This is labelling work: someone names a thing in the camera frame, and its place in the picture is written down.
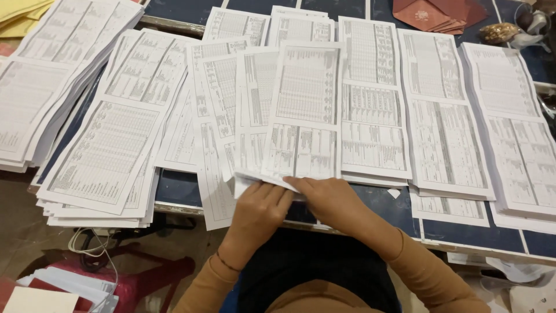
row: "hand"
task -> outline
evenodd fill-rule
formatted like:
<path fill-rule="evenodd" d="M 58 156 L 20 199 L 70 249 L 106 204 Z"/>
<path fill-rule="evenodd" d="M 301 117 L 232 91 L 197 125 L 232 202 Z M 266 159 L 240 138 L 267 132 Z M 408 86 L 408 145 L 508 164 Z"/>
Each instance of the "hand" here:
<path fill-rule="evenodd" d="M 220 255 L 241 270 L 257 249 L 267 242 L 286 218 L 294 192 L 269 183 L 256 182 L 237 200 L 232 225 Z"/>
<path fill-rule="evenodd" d="M 284 181 L 307 197 L 309 210 L 323 224 L 359 240 L 372 227 L 369 218 L 378 217 L 343 179 L 284 177 Z"/>

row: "bracelet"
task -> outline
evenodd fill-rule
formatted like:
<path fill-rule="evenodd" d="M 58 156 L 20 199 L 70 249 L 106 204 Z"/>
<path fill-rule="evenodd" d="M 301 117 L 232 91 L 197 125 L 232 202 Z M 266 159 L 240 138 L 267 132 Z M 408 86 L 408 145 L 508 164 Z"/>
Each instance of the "bracelet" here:
<path fill-rule="evenodd" d="M 220 259 L 220 262 L 222 262 L 222 264 L 224 264 L 227 268 L 231 269 L 234 272 L 241 273 L 241 270 L 237 270 L 237 269 L 229 266 L 228 263 L 226 263 L 224 260 L 222 260 L 222 257 L 220 257 L 220 253 L 218 253 L 218 250 L 216 250 L 216 256 Z"/>

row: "person's right hand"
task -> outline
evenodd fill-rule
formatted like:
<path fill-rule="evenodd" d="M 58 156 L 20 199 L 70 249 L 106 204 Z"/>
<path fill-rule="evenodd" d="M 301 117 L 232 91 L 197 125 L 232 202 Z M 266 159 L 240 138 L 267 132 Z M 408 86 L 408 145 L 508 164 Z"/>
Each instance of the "person's right hand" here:
<path fill-rule="evenodd" d="M 376 217 L 375 213 L 359 199 L 345 180 L 289 176 L 284 177 L 284 181 L 307 197 L 309 210 L 323 224 L 355 238 L 373 226 L 369 222 Z"/>

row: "person's left hand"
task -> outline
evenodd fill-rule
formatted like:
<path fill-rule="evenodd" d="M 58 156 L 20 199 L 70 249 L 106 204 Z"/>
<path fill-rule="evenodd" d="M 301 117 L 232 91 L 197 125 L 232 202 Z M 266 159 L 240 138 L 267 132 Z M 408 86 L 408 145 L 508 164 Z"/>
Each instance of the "person's left hand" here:
<path fill-rule="evenodd" d="M 237 200 L 232 225 L 219 248 L 222 259 L 238 270 L 282 225 L 294 192 L 255 182 Z"/>

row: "floor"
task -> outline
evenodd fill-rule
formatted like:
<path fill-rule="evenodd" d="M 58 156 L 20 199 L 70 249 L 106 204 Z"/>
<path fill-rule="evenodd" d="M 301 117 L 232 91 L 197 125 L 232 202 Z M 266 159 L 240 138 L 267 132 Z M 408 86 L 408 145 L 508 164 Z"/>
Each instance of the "floor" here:
<path fill-rule="evenodd" d="M 42 208 L 36 207 L 36 198 L 27 192 L 32 174 L 21 175 L 0 171 L 0 275 L 16 278 L 29 263 L 43 255 L 46 249 L 67 249 L 73 235 L 71 229 L 46 225 Z M 137 240 L 141 250 L 156 256 L 176 260 L 183 256 L 192 257 L 196 270 L 200 270 L 209 256 L 215 253 L 227 229 L 205 231 L 203 220 L 198 220 L 193 231 L 171 232 L 167 237 L 155 234 Z M 149 269 L 155 263 L 143 260 L 131 260 L 121 256 L 114 259 L 119 271 L 134 273 Z M 404 312 L 428 312 L 423 304 L 401 282 L 400 278 L 390 272 Z M 195 275 L 184 279 L 172 300 L 172 308 L 187 289 Z M 137 312 L 159 312 L 166 288 L 146 297 L 137 308 Z"/>

